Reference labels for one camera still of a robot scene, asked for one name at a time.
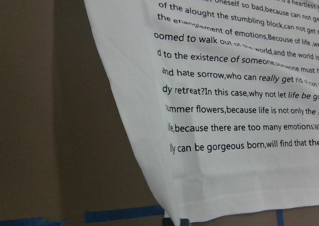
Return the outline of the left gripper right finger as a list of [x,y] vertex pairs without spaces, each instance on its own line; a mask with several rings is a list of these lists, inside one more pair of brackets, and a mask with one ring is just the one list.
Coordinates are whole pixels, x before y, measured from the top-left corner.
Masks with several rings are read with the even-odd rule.
[[191,226],[189,219],[180,219],[180,226]]

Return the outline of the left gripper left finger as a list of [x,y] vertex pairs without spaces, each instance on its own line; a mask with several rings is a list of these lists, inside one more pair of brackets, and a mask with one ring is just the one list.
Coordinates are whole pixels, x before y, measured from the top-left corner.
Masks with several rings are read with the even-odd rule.
[[173,221],[171,220],[171,218],[163,218],[162,226],[173,226]]

